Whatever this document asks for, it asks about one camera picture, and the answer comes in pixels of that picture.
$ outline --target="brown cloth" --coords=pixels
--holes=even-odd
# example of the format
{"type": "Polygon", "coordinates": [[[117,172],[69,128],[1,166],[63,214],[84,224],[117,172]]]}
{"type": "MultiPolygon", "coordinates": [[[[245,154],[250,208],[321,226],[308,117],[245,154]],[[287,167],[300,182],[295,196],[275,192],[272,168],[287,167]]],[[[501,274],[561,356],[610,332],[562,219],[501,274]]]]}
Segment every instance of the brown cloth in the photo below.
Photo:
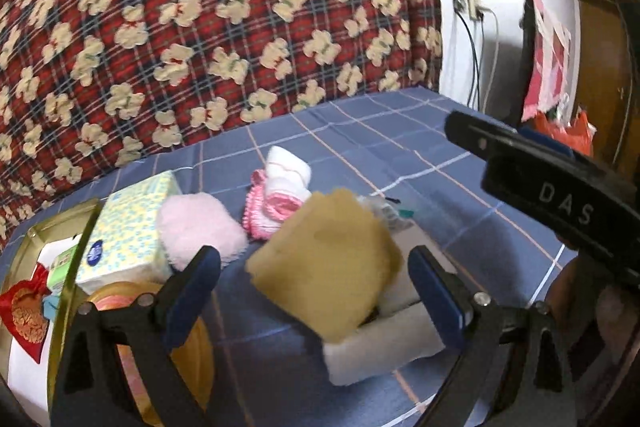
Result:
{"type": "Polygon", "coordinates": [[[401,264],[385,226],[341,188],[314,193],[246,270],[276,305],[338,343],[370,315],[401,264]]]}

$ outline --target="pink fluffy towel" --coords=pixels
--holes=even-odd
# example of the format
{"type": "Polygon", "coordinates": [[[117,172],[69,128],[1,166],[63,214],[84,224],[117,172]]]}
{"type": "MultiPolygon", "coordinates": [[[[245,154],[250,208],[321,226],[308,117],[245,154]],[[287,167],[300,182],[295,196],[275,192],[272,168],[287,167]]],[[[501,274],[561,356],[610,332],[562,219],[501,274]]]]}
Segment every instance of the pink fluffy towel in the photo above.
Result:
{"type": "Polygon", "coordinates": [[[180,271],[202,246],[218,250],[225,267],[248,245],[240,224],[220,201],[204,192],[167,198],[158,212],[156,227],[169,263],[180,271]]]}
{"type": "Polygon", "coordinates": [[[271,147],[264,170],[251,176],[242,226],[253,239],[269,239],[308,200],[311,167],[282,147],[271,147]]]}

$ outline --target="blue oval logo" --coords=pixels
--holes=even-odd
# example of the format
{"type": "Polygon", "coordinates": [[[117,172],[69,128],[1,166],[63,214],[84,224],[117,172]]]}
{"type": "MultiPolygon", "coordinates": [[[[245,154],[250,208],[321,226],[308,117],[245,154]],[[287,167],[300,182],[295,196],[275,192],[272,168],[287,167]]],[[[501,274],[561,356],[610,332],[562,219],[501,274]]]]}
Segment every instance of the blue oval logo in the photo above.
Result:
{"type": "Polygon", "coordinates": [[[100,262],[102,257],[102,240],[96,241],[91,245],[89,252],[86,254],[86,262],[89,266],[95,266],[100,262]]]}

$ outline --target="electrical outlet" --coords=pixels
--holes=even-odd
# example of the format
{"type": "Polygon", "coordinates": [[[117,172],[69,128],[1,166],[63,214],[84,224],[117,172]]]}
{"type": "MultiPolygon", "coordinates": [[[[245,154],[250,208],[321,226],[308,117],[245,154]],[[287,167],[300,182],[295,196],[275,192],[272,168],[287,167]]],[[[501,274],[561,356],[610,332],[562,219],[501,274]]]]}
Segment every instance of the electrical outlet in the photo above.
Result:
{"type": "Polygon", "coordinates": [[[480,3],[480,0],[466,0],[469,8],[469,18],[473,21],[479,21],[482,18],[481,11],[479,10],[480,3]]]}
{"type": "Polygon", "coordinates": [[[466,13],[466,0],[453,0],[453,11],[463,15],[466,13]]]}

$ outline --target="orange bag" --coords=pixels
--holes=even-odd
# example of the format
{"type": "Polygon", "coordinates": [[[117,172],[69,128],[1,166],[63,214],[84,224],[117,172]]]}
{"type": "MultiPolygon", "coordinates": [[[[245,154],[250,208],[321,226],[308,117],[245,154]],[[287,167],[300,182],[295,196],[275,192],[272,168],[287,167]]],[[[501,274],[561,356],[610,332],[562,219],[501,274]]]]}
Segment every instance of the orange bag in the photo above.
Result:
{"type": "Polygon", "coordinates": [[[539,133],[550,136],[585,156],[593,156],[593,133],[589,127],[586,111],[581,111],[569,127],[549,122],[544,113],[538,112],[534,119],[534,125],[539,133]]]}

